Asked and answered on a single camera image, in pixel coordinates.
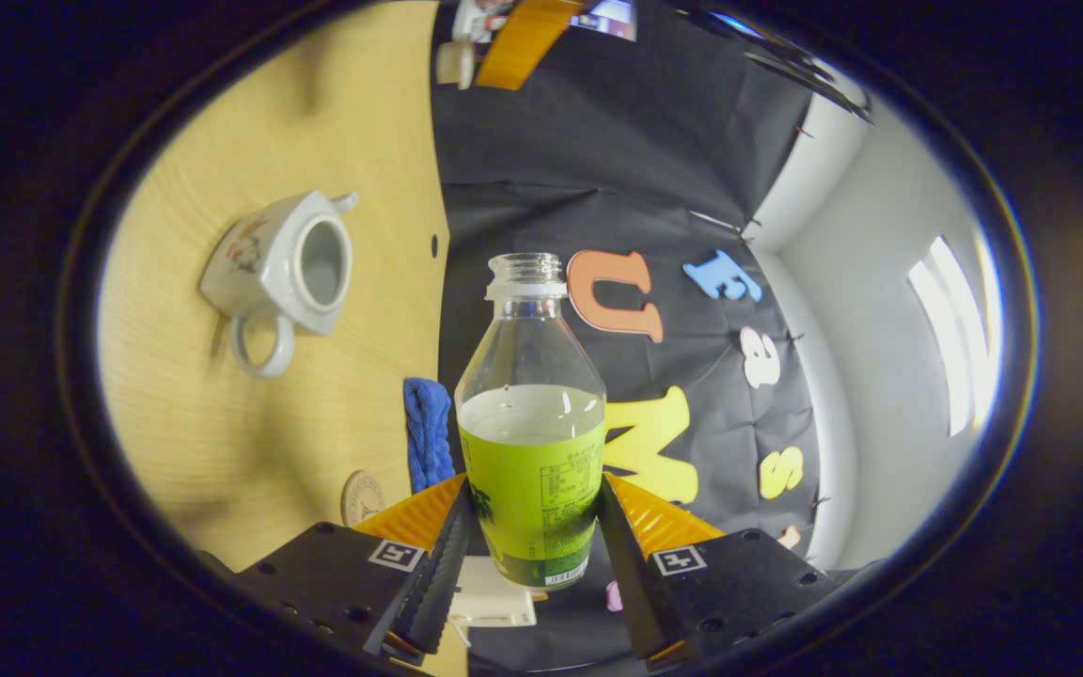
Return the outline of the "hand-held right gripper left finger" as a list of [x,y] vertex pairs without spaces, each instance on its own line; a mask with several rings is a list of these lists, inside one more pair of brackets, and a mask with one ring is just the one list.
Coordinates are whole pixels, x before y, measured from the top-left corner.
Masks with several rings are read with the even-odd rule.
[[336,650],[416,669],[438,653],[472,534],[460,473],[356,526],[306,528],[231,580]]

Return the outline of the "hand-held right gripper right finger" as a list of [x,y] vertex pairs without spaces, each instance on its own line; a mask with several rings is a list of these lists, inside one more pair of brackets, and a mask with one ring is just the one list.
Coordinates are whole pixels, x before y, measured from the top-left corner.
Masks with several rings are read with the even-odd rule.
[[648,671],[753,645],[848,582],[760,528],[726,534],[613,473],[602,476],[598,523],[632,650]]

